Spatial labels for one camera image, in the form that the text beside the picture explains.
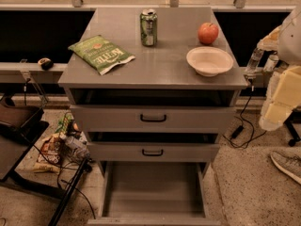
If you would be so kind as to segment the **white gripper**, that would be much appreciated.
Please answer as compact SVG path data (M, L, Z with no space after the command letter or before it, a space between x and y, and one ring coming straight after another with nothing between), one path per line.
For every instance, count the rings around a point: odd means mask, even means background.
M285 72L274 72L266 91L259 125L266 131L274 131L301 105L301 67L292 66Z

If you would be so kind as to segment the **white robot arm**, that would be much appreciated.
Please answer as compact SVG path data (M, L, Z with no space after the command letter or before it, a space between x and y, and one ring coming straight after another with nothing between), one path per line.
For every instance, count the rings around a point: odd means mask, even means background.
M273 72L261 109L259 125L274 131L301 105L301 6L296 6L282 25L257 43L263 51L276 51L288 65L283 72Z

